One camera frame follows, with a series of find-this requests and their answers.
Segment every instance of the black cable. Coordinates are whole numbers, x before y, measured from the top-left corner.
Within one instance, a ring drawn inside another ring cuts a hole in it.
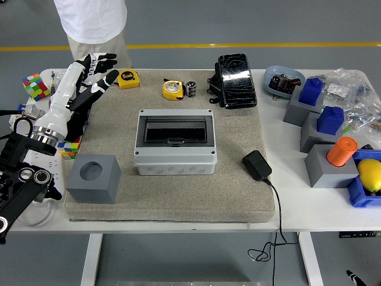
[[[275,239],[274,239],[274,251],[273,251],[273,256],[274,256],[274,259],[273,259],[273,286],[274,286],[274,283],[275,283],[275,248],[276,248],[276,239],[278,237],[278,233],[276,232],[275,233]]]
[[[4,135],[4,136],[1,136],[1,137],[0,137],[0,140],[8,139],[9,137],[10,137],[10,135],[9,135],[9,134],[6,134],[6,135]]]
[[[20,110],[0,110],[0,116],[4,115],[14,115],[14,114],[22,114]],[[8,139],[10,137],[9,134],[0,137],[0,140]]]
[[[13,115],[13,114],[21,114],[20,110],[0,110],[0,116],[4,115]]]
[[[282,243],[277,243],[276,240],[277,240],[277,232],[275,233],[275,239],[274,239],[274,242],[271,242],[271,241],[267,241],[265,243],[265,245],[263,246],[263,249],[262,250],[258,250],[258,249],[254,249],[254,248],[250,248],[248,250],[248,256],[254,260],[254,261],[258,261],[258,262],[268,262],[269,260],[271,260],[271,248],[274,247],[273,249],[273,256],[274,256],[274,260],[273,260],[273,286],[274,286],[274,279],[275,279],[275,248],[277,246],[281,246],[281,245],[288,245],[288,244],[298,244],[299,243],[299,233],[298,233],[298,238],[297,238],[297,241],[294,242],[294,243],[289,243],[287,242],[285,236],[283,235],[283,231],[282,231],[282,207],[280,205],[280,199],[279,199],[279,194],[276,190],[276,188],[273,186],[273,184],[270,182],[269,179],[265,178],[263,180],[263,182],[265,182],[267,185],[269,185],[275,192],[275,195],[276,195],[276,198],[277,198],[277,201],[278,201],[278,207],[279,207],[279,234],[280,236],[282,237],[282,240],[283,242]],[[266,247],[267,246],[270,246],[270,248],[268,249],[268,252],[266,252]],[[259,255],[257,257],[254,257],[250,254],[251,251],[255,251],[255,252],[259,252]]]
[[[32,122],[29,118],[27,118],[27,117],[19,117],[18,119],[16,119],[15,122],[14,122],[14,124],[13,124],[13,131],[14,131],[15,133],[17,133],[17,125],[18,125],[18,123],[19,123],[20,121],[22,121],[22,120],[25,120],[25,121],[27,121],[27,122],[29,123],[28,137],[30,137],[31,134],[32,134],[32,130],[33,130],[33,122]]]

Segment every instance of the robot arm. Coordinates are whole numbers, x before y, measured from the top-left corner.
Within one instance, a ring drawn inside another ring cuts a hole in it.
[[[61,194],[54,188],[53,175],[39,166],[24,162],[26,153],[28,150],[50,156],[56,153],[57,142],[68,134],[67,122],[72,115],[88,112],[116,80],[119,72],[113,70],[79,92],[84,80],[113,67],[116,61],[112,58],[115,58],[112,54],[94,54],[71,64],[51,97],[49,111],[35,121],[31,136],[15,132],[9,135],[0,152],[0,244],[5,243],[10,227],[33,200],[61,199]]]

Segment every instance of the beige pants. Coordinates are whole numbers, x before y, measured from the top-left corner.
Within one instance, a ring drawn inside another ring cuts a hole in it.
[[[78,43],[69,37],[69,35],[67,39],[74,61],[83,58],[85,55],[94,54],[95,52],[108,52],[117,55],[116,60],[118,63],[114,66],[115,69],[129,69],[132,67],[132,63],[123,35],[124,30],[108,42],[98,44]]]

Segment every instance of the gray cube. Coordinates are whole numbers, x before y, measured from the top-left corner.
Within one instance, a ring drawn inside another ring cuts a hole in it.
[[[339,129],[335,135],[321,133],[317,131],[317,119],[320,114],[310,112],[300,131],[300,152],[308,153],[315,144],[335,144],[341,136],[343,130]]]
[[[120,175],[114,155],[77,154],[66,189],[78,203],[115,204]]]
[[[358,176],[352,157],[342,167],[333,166],[327,161],[327,153],[333,145],[314,145],[304,159],[312,188],[346,188]]]
[[[317,98],[315,106],[299,102],[300,93],[303,87],[296,86],[290,101],[288,102],[285,116],[283,118],[284,122],[302,126],[307,119],[310,112],[320,114],[321,108],[323,107],[324,96],[322,94]]]

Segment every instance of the power adapter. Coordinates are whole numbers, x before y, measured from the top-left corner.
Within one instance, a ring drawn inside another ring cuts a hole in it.
[[[258,150],[254,150],[242,158],[242,163],[252,178],[256,181],[266,180],[272,173],[271,167],[267,164],[265,158]]]

